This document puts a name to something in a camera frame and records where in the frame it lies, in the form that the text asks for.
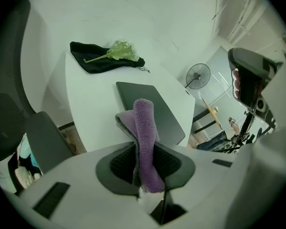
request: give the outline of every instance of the black bag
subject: black bag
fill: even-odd
[[[105,71],[113,70],[122,66],[129,67],[143,67],[145,65],[145,61],[142,58],[139,58],[138,61],[132,61],[128,59],[109,59],[103,58],[98,59],[96,61],[92,61],[90,63],[85,63],[86,61],[98,58],[107,53],[109,48],[102,48],[95,44],[83,44],[80,42],[71,42],[70,43],[70,51],[78,64],[88,73],[102,73]]]

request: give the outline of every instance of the chair backrest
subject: chair backrest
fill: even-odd
[[[23,89],[20,55],[31,5],[17,0],[0,30],[0,161],[16,151],[34,114]]]

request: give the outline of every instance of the purple towel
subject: purple towel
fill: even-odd
[[[136,167],[133,183],[141,184],[145,191],[158,193],[164,191],[164,183],[153,166],[153,146],[158,139],[157,128],[153,117],[153,103],[138,99],[133,110],[115,116],[117,125],[136,145]]]

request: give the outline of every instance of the drawstring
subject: drawstring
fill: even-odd
[[[147,71],[148,73],[150,73],[149,69],[145,68],[145,66],[143,67],[139,67],[140,71]]]

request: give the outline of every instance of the laptop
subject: laptop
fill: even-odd
[[[154,108],[154,120],[161,141],[169,144],[179,144],[185,133],[154,86],[117,82],[122,103],[125,110],[132,110],[133,103],[140,98],[152,101]]]

